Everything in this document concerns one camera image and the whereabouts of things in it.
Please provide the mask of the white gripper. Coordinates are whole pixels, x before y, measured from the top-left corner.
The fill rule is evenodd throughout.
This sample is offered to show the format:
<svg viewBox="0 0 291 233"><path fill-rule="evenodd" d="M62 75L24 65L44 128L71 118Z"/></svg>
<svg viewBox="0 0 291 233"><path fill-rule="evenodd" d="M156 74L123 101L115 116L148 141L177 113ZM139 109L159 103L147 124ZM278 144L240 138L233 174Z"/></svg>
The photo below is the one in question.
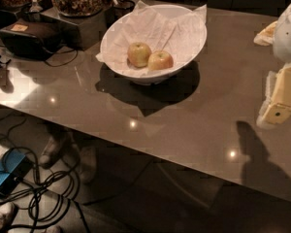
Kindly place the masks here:
<svg viewBox="0 0 291 233"><path fill-rule="evenodd" d="M259 46L273 44L275 57L286 64L266 78L265 101L256 124L272 129L291 117L291 3L278 18L260 31L253 42Z"/></svg>

